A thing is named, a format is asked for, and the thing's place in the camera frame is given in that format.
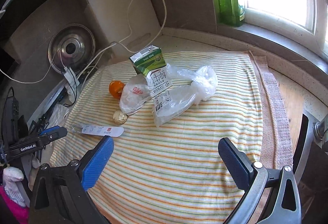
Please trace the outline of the white gloved left hand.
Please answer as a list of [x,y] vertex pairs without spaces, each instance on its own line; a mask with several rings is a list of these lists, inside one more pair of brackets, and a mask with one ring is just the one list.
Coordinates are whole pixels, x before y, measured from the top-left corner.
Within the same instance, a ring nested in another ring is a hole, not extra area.
[[7,166],[3,170],[3,187],[9,198],[21,207],[30,207],[30,196],[27,191],[32,191],[40,167],[39,160],[32,156],[30,161],[31,170],[27,176],[16,167]]

